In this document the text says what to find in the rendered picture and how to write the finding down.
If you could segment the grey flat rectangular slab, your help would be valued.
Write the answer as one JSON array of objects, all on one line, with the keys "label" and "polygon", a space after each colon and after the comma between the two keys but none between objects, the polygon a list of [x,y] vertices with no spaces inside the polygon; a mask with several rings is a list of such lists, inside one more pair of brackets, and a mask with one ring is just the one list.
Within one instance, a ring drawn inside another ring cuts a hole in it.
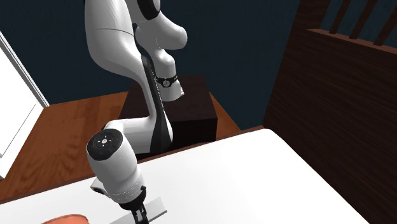
[{"label": "grey flat rectangular slab", "polygon": [[153,220],[159,218],[167,212],[161,197],[158,197],[144,205],[148,221],[144,221],[142,216],[137,212],[137,221],[132,213],[128,213],[110,224],[150,224]]}]

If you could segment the orange round object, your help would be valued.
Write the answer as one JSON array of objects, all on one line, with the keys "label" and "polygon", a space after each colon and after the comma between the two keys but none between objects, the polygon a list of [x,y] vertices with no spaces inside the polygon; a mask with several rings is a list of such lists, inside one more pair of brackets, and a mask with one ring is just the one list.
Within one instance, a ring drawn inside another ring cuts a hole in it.
[{"label": "orange round object", "polygon": [[89,224],[89,221],[86,216],[81,214],[68,214],[50,219],[42,224]]}]

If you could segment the dark robot stand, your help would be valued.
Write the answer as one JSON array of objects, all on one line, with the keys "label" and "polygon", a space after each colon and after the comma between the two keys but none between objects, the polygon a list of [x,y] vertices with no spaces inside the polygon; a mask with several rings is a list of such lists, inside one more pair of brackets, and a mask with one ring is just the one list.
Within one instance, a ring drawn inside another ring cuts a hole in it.
[{"label": "dark robot stand", "polygon": [[[172,144],[163,153],[216,140],[218,117],[204,76],[182,76],[178,80],[185,94],[175,101],[163,102],[173,131]],[[133,81],[118,119],[148,115],[143,91]]]}]

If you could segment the white cabinet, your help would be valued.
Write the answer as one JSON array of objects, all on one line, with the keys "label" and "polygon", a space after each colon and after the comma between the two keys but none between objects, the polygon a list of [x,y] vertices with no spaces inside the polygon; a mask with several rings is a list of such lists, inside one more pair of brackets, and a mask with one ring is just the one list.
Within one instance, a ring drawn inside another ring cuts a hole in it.
[{"label": "white cabinet", "polygon": [[0,32],[0,180],[49,103]]}]

